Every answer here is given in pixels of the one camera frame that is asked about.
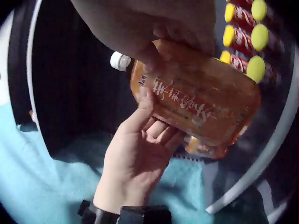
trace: watch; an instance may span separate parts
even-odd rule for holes
[[[123,206],[117,215],[83,200],[77,213],[82,217],[82,224],[171,224],[171,212],[163,205]]]
[[[116,224],[118,214],[104,211],[83,200],[77,212],[82,217],[82,224]]]

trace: bottle label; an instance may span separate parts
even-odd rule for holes
[[[217,120],[215,114],[215,110],[217,110],[217,108],[215,105],[203,102],[203,100],[196,96],[189,96],[172,84],[167,86],[162,80],[155,79],[153,92],[160,98],[161,101],[167,99],[167,102],[173,102],[181,109],[187,110],[193,114],[192,118],[187,116],[184,116],[184,118],[192,119],[192,122],[198,127],[201,127],[207,119]]]
[[[138,84],[140,86],[144,86],[145,85],[145,81],[146,81],[147,75],[141,74],[140,75],[140,80],[138,81]]]
[[[258,22],[253,18],[253,16],[241,7],[234,6],[234,16],[231,20],[232,24],[239,26],[240,28],[251,32],[253,27],[258,24]]]

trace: hand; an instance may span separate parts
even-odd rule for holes
[[[184,133],[156,118],[152,92],[140,88],[138,109],[116,131],[105,154],[94,205],[120,213],[122,206],[145,205]]]
[[[93,34],[109,48],[142,61],[159,62],[155,39],[182,42],[212,55],[214,0],[72,0]]]

